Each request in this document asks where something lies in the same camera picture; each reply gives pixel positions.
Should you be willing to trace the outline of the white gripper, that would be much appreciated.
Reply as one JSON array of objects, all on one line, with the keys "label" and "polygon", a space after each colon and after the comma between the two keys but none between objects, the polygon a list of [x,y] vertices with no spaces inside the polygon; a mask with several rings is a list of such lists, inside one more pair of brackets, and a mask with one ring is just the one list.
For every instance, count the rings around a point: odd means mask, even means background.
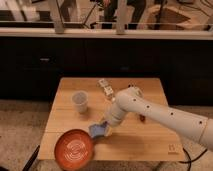
[{"label": "white gripper", "polygon": [[[121,119],[109,110],[104,113],[104,118],[111,127],[116,127],[121,123]],[[105,128],[105,137],[112,135],[112,128],[109,125],[107,125]]]}]

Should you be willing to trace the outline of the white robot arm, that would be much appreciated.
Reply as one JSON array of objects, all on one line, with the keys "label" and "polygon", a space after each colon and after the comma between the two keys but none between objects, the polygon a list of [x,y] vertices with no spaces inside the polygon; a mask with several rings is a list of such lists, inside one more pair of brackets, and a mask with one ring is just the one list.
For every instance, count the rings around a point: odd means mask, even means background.
[{"label": "white robot arm", "polygon": [[105,112],[107,123],[116,127],[130,112],[148,117],[213,151],[213,119],[148,101],[138,87],[120,90]]}]

